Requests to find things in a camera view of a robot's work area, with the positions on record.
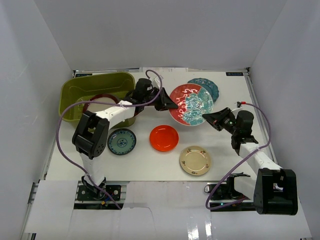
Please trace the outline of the teal scalloped plate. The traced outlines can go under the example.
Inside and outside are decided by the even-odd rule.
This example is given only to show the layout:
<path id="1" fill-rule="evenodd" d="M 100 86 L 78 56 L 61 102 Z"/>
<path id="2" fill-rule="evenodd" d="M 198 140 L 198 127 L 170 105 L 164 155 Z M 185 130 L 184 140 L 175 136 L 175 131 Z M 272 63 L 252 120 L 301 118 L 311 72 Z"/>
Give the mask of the teal scalloped plate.
<path id="1" fill-rule="evenodd" d="M 193 79 L 189 80 L 187 83 L 188 84 L 196 84 L 196 85 L 199 85 L 199 86 L 205 88 L 210 93 L 210 95 L 212 97 L 212 101 L 214 103 L 218 100 L 218 98 L 220 96 L 218 86 L 213 81 L 211 81 L 207 78 L 193 78 Z"/>

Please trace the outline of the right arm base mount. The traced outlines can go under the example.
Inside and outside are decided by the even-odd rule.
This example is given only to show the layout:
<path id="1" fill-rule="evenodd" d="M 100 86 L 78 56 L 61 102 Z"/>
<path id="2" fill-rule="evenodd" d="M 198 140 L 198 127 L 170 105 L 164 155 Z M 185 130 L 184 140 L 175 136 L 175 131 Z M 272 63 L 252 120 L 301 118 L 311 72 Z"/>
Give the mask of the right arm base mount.
<path id="1" fill-rule="evenodd" d="M 223 206 L 227 203 L 231 203 L 240 199 L 245 198 L 244 201 L 232 204 L 230 206 L 221 207 L 219 209 L 212 210 L 211 212 L 251 212 L 256 211 L 253 205 L 253 201 L 248 199 L 242 193 L 237 191 L 229 190 L 227 184 L 222 183 L 217 190 L 214 192 L 209 200 L 209 206 L 211 208 Z"/>

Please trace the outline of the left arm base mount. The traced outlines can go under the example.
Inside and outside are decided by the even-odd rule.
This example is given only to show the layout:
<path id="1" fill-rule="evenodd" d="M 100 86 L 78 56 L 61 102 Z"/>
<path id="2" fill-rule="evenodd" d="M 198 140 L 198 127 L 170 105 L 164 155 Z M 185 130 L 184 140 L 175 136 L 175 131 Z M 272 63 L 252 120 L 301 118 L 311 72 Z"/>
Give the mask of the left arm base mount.
<path id="1" fill-rule="evenodd" d="M 122 186 L 114 184 L 106 185 L 105 190 L 122 209 L 124 205 Z M 98 195 L 94 195 L 94 193 L 83 184 L 78 185 L 73 208 L 75 210 L 119 210 L 106 194 L 98 191 Z"/>

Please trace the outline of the red and teal floral plate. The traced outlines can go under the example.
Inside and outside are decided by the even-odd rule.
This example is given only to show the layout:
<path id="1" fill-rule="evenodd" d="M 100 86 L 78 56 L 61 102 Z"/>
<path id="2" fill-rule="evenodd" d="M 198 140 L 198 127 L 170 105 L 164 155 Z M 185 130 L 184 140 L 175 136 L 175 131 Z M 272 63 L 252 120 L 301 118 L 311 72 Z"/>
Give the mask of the red and teal floral plate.
<path id="1" fill-rule="evenodd" d="M 198 84 L 179 85 L 169 97 L 178 106 L 169 110 L 170 115 L 175 121 L 185 126 L 201 125 L 206 121 L 203 115 L 212 113 L 214 109 L 212 96 Z"/>

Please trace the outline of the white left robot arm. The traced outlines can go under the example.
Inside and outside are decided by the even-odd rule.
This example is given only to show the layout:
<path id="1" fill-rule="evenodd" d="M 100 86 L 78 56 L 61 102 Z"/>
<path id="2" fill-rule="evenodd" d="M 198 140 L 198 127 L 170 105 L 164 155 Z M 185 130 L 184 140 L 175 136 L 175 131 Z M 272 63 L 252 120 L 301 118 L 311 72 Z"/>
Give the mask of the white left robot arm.
<path id="1" fill-rule="evenodd" d="M 145 106 L 153 106 L 157 111 L 177 109 L 161 86 L 153 86 L 152 81 L 140 78 L 135 89 L 128 92 L 117 106 L 98 112 L 85 111 L 72 137 L 72 144 L 83 162 L 84 176 L 82 184 L 94 199 L 105 196 L 106 178 L 102 171 L 99 156 L 107 146 L 108 132 L 117 124 L 135 117 Z"/>

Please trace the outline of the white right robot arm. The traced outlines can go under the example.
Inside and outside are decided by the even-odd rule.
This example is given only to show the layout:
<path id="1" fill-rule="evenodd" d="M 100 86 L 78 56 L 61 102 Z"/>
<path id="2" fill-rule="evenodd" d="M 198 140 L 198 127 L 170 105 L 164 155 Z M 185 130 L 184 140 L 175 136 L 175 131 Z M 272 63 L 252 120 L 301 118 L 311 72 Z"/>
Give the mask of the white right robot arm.
<path id="1" fill-rule="evenodd" d="M 284 169 L 271 160 L 252 134 L 254 115 L 241 108 L 225 109 L 203 114 L 203 118 L 217 131 L 231 134 L 231 146 L 242 160 L 222 179 L 228 185 L 226 195 L 236 200 L 244 195 L 253 201 L 260 215 L 289 215 L 298 212 L 297 177 L 293 170 Z"/>

